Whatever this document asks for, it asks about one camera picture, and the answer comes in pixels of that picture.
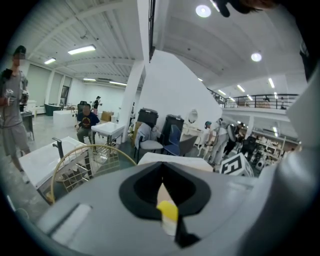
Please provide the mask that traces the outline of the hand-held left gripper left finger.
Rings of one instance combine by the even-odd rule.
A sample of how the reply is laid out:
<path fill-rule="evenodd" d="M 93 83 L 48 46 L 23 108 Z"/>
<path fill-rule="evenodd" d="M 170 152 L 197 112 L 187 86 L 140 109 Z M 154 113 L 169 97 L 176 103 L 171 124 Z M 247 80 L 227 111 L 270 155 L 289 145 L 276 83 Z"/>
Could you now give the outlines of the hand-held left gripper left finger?
<path fill-rule="evenodd" d="M 177 250 L 160 220 L 133 215 L 123 205 L 120 185 L 151 167 L 143 164 L 104 174 L 82 184 L 54 203 L 37 227 L 76 255 L 168 256 Z"/>

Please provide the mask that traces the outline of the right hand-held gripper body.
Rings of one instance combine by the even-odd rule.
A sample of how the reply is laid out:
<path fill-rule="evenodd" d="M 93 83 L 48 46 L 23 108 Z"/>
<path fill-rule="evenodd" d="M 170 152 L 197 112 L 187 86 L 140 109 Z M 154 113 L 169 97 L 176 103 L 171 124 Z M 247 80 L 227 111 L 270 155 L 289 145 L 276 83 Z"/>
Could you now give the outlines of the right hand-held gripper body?
<path fill-rule="evenodd" d="M 231 176 L 254 176 L 250 163 L 241 152 L 223 160 L 220 165 L 219 173 Z"/>

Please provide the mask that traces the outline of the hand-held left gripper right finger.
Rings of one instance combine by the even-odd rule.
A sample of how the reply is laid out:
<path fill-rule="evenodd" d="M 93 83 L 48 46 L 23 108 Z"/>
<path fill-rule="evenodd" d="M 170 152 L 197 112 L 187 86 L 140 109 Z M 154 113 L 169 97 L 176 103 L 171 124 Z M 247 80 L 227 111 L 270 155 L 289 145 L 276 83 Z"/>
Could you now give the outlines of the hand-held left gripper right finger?
<path fill-rule="evenodd" d="M 246 209 L 259 180 L 163 162 L 164 186 L 178 207 L 177 249 L 169 256 L 243 256 L 256 220 Z"/>

